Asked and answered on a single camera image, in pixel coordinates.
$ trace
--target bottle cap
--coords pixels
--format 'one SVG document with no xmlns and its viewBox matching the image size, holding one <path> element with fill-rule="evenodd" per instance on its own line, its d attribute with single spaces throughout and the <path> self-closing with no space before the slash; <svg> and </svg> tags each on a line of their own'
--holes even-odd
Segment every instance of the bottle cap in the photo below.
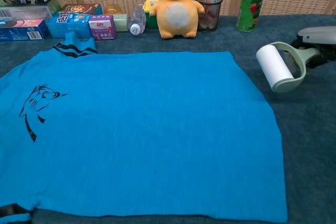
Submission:
<svg viewBox="0 0 336 224">
<path fill-rule="evenodd" d="M 140 34 L 140 31 L 141 31 L 141 27 L 139 24 L 133 24 L 131 26 L 131 29 L 130 29 L 131 34 L 138 35 Z"/>
</svg>

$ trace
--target lint roller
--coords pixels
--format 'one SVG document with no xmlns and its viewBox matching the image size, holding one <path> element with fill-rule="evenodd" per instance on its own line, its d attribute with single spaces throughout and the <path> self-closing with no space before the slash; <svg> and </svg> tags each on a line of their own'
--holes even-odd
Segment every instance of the lint roller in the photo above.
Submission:
<svg viewBox="0 0 336 224">
<path fill-rule="evenodd" d="M 291 54 L 300 69 L 300 77 L 293 77 L 279 50 Z M 272 90 L 282 93 L 291 91 L 300 85 L 307 73 L 306 63 L 319 54 L 320 51 L 317 48 L 296 49 L 284 42 L 274 42 L 261 47 L 256 57 Z"/>
</svg>

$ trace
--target blue t-shirt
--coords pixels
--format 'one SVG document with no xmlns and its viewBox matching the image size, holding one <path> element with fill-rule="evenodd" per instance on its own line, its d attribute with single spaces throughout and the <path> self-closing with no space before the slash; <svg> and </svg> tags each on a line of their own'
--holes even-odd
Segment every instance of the blue t-shirt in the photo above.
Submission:
<svg viewBox="0 0 336 224">
<path fill-rule="evenodd" d="M 0 101 L 0 207 L 287 221 L 275 116 L 229 52 L 97 54 L 68 33 Z"/>
</svg>

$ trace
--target purple box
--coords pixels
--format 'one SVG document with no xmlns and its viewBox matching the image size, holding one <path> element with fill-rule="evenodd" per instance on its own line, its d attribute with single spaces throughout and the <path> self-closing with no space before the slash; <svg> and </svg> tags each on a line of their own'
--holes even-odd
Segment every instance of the purple box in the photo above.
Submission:
<svg viewBox="0 0 336 224">
<path fill-rule="evenodd" d="M 89 25 L 95 40 L 115 39 L 117 37 L 113 15 L 93 15 L 89 20 Z"/>
</svg>

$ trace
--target white adhesive roll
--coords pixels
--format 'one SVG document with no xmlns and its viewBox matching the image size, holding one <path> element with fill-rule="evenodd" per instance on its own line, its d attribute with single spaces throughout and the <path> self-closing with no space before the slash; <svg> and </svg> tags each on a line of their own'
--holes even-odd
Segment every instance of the white adhesive roll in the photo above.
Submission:
<svg viewBox="0 0 336 224">
<path fill-rule="evenodd" d="M 256 57 L 273 91 L 278 82 L 294 79 L 275 46 L 261 47 Z"/>
</svg>

